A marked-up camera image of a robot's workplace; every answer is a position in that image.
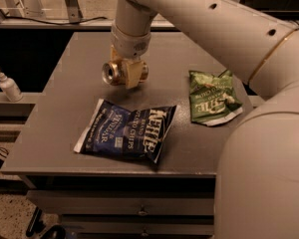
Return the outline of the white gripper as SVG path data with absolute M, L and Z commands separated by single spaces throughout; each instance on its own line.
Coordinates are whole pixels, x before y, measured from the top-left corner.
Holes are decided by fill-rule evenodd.
M 150 44 L 150 33 L 143 36 L 131 36 L 122 32 L 116 24 L 111 30 L 110 61 L 120 63 L 123 61 L 123 68 L 126 78 L 126 88 L 135 88 L 141 79 L 144 62 L 142 60 L 132 61 L 123 59 L 136 59 L 143 55 Z

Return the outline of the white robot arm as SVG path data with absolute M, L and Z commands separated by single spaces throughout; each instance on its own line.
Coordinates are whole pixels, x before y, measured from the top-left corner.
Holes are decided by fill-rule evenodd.
M 263 99 L 224 145 L 215 239 L 299 239 L 299 27 L 230 0 L 119 0 L 115 46 L 159 13 Z

